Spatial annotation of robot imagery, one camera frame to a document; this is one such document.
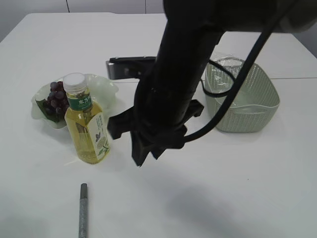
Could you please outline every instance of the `green leaf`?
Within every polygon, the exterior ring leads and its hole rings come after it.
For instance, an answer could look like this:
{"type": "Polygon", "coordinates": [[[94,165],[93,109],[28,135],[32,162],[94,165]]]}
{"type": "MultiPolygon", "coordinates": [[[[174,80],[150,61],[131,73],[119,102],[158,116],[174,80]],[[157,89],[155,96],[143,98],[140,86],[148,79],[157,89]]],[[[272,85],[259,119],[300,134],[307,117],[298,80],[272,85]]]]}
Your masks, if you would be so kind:
{"type": "Polygon", "coordinates": [[[101,155],[101,154],[103,153],[103,151],[104,151],[104,149],[102,149],[102,150],[99,152],[99,154],[98,154],[98,155],[101,155]]]}
{"type": "Polygon", "coordinates": [[[59,118],[57,114],[53,114],[53,115],[48,115],[45,111],[45,108],[43,107],[43,102],[45,102],[45,99],[41,100],[41,101],[36,101],[36,104],[38,105],[38,107],[40,108],[41,112],[45,115],[45,117],[48,120],[54,121],[55,123],[59,122],[59,118]]]}

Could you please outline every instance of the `plastic bowl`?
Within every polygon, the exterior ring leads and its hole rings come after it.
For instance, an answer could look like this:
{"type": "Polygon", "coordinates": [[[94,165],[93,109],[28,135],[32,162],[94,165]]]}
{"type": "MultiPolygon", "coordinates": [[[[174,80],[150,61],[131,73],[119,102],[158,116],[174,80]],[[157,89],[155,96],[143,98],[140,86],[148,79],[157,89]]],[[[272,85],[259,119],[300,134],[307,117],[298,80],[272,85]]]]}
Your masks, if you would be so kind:
{"type": "MultiPolygon", "coordinates": [[[[118,87],[114,85],[111,80],[105,77],[94,74],[85,74],[85,77],[87,79],[87,84],[90,89],[90,95],[92,99],[101,106],[104,116],[107,117],[113,105],[115,104],[115,94],[118,92],[118,87]]],[[[50,83],[46,84],[42,88],[40,88],[39,91],[33,96],[31,100],[31,116],[33,119],[44,120],[49,126],[53,127],[54,129],[61,129],[66,126],[65,120],[61,120],[58,123],[48,120],[36,104],[36,101],[47,98],[50,93],[50,88],[50,83]]]]}

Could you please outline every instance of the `white bottle cap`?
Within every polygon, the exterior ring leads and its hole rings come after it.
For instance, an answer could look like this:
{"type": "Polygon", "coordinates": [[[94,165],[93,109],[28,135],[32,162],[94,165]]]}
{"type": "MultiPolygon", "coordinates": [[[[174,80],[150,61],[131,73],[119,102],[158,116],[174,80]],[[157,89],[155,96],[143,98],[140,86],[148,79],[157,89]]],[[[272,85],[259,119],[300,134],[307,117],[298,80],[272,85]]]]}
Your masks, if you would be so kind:
{"type": "Polygon", "coordinates": [[[87,81],[82,73],[71,73],[64,77],[63,86],[66,93],[78,94],[85,92],[87,89],[87,81]]]}

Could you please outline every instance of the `pen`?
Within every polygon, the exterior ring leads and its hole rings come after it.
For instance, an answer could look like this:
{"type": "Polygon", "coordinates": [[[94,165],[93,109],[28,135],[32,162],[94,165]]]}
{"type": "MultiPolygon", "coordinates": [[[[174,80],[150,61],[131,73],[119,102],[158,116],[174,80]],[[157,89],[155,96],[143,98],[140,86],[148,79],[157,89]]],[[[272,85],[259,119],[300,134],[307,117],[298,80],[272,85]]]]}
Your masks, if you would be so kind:
{"type": "Polygon", "coordinates": [[[78,238],[88,238],[88,188],[86,183],[80,186],[78,238]]]}

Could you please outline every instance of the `basket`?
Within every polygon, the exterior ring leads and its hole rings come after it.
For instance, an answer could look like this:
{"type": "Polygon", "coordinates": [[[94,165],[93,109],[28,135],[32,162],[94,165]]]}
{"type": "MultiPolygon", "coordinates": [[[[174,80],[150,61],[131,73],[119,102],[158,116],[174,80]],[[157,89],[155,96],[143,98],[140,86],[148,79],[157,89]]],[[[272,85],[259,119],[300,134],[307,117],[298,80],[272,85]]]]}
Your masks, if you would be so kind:
{"type": "MultiPolygon", "coordinates": [[[[243,60],[229,57],[217,61],[235,77],[238,75],[243,60]]],[[[233,82],[220,69],[208,64],[205,88],[213,93],[229,90],[233,82]]],[[[225,97],[212,98],[206,95],[209,115],[214,117],[225,97]]],[[[257,132],[262,130],[273,118],[280,99],[270,78],[263,69],[254,64],[224,118],[216,126],[225,132],[257,132]]]]}

